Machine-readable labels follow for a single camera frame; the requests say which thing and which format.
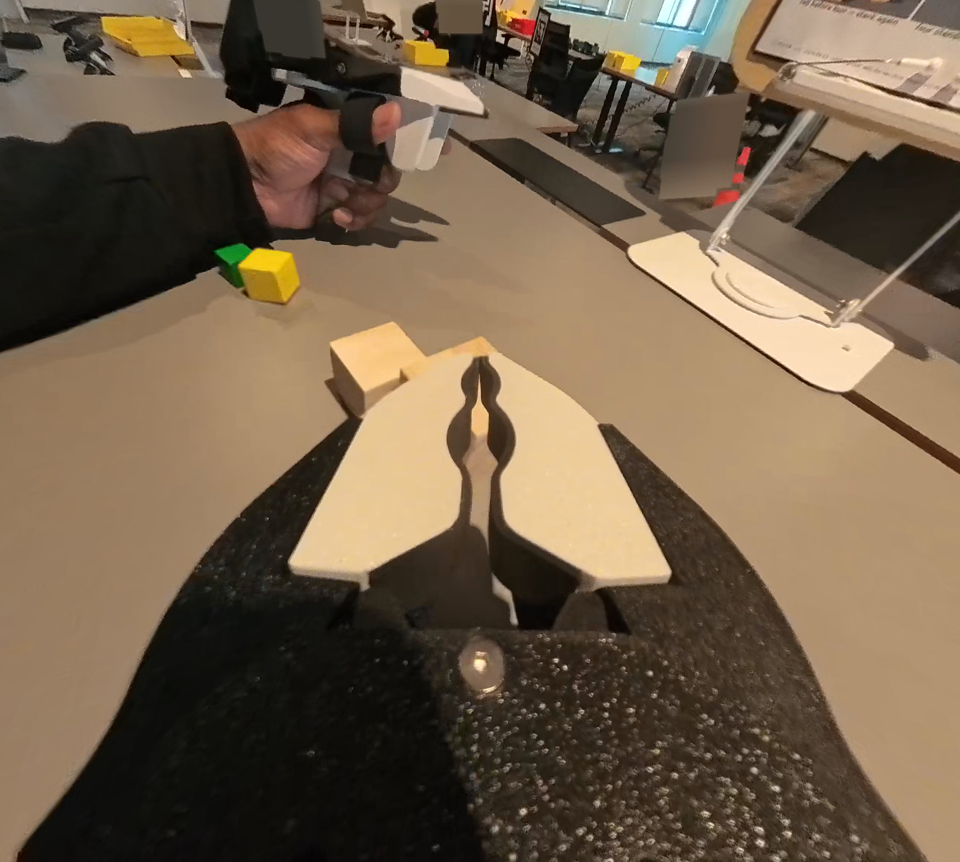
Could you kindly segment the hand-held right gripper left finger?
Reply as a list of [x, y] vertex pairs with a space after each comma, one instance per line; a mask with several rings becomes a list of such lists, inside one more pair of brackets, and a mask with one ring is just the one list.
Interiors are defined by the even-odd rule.
[[390, 562], [470, 523], [477, 357], [440, 360], [369, 409], [289, 557], [367, 589]]

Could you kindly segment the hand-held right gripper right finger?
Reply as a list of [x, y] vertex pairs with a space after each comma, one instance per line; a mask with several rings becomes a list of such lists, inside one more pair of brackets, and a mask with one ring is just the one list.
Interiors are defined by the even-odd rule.
[[488, 548], [511, 592], [662, 585], [671, 568], [597, 420], [501, 353], [478, 360], [496, 459]]

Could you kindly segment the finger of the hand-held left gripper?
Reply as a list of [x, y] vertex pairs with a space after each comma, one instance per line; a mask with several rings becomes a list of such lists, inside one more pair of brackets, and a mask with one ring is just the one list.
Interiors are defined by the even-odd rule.
[[455, 117], [486, 119], [484, 101], [450, 76], [402, 76], [400, 126], [390, 137], [390, 165], [402, 173], [429, 171], [440, 159]]
[[409, 65], [409, 122], [421, 137], [418, 161], [439, 160], [456, 117], [481, 118], [471, 79], [459, 69]]

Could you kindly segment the natural wooden cube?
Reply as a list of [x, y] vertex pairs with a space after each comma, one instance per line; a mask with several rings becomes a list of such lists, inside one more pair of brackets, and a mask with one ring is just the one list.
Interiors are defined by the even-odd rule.
[[425, 357], [395, 322], [331, 340], [333, 386], [344, 407], [358, 419], [402, 384], [402, 370]]
[[[431, 371], [438, 364], [454, 356], [463, 354], [468, 354], [471, 357], [489, 356], [497, 351], [497, 348], [486, 338], [476, 337], [403, 365], [399, 371], [399, 381], [404, 384]], [[474, 404], [471, 409], [470, 433], [470, 442], [463, 456], [463, 461], [470, 472], [479, 472], [483, 468], [482, 459], [486, 457], [489, 435], [489, 414], [483, 404], [480, 387], [476, 389]]]

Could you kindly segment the yellow wooden cube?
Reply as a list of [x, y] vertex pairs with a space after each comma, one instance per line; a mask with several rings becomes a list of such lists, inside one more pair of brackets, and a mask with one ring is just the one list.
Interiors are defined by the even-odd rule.
[[301, 287], [294, 255], [258, 247], [237, 265], [246, 296], [259, 303], [287, 304]]

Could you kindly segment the green wooden cube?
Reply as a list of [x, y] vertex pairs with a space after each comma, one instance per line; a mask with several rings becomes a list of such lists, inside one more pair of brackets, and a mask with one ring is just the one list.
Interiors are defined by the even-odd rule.
[[252, 252], [253, 249], [244, 243], [225, 245], [213, 252], [221, 278], [240, 291], [245, 290], [240, 266]]

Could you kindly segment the person's left forearm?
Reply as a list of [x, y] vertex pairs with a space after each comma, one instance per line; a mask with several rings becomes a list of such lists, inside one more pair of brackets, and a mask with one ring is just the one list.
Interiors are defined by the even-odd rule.
[[1, 140], [1, 349], [193, 280], [271, 232], [226, 123], [135, 133], [89, 123]]

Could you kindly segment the person's left hand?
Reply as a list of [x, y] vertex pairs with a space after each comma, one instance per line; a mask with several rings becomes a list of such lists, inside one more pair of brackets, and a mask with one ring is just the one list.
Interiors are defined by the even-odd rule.
[[402, 173], [385, 166], [376, 182], [327, 173], [342, 152], [340, 114], [307, 103], [277, 108], [232, 126], [253, 192], [270, 228], [308, 231], [320, 221], [344, 231], [369, 226], [386, 208]]

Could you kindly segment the black office chair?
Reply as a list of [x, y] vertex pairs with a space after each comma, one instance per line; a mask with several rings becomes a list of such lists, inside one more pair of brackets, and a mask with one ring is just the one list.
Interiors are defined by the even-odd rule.
[[573, 57], [570, 27], [551, 20], [532, 62], [524, 95], [529, 101], [539, 100], [548, 112], [574, 122], [604, 64], [602, 53]]

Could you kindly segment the dark cloth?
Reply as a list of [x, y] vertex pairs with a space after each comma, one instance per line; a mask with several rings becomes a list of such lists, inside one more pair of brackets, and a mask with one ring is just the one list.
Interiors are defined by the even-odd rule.
[[335, 49], [321, 0], [230, 0], [220, 46], [225, 96], [252, 113], [279, 106], [277, 69], [331, 85]]

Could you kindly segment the black desk mat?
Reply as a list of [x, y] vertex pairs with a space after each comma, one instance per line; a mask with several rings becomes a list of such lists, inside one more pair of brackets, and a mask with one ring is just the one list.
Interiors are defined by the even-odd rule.
[[500, 171], [522, 184], [533, 185], [548, 199], [595, 227], [646, 214], [639, 205], [521, 138], [476, 140], [469, 142], [468, 147]]

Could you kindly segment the yellow plastic bin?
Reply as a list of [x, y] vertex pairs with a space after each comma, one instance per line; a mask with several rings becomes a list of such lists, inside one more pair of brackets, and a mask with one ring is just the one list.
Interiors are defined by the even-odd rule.
[[192, 44], [169, 19], [156, 16], [109, 16], [100, 19], [106, 39], [139, 59], [196, 58]]

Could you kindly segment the white document stand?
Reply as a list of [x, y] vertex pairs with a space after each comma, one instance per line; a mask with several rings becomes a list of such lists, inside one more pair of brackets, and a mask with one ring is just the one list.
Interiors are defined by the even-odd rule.
[[893, 340], [862, 322], [862, 313], [958, 226], [958, 213], [925, 236], [869, 292], [830, 303], [814, 300], [779, 280], [772, 266], [759, 268], [745, 250], [733, 248], [734, 225], [817, 115], [937, 156], [957, 157], [958, 70], [941, 74], [939, 58], [796, 61], [756, 52], [773, 3], [752, 0], [737, 30], [731, 61], [744, 88], [796, 108], [795, 123], [713, 232], [664, 235], [631, 245], [627, 256], [645, 275], [794, 376], [821, 390], [844, 394], [894, 348]]

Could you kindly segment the black device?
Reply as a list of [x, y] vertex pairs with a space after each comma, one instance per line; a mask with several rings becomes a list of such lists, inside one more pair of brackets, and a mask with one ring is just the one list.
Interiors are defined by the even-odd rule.
[[86, 76], [114, 76], [113, 58], [105, 50], [102, 37], [87, 31], [90, 19], [71, 15], [50, 23], [51, 30], [63, 37], [62, 50], [68, 64], [79, 65]]

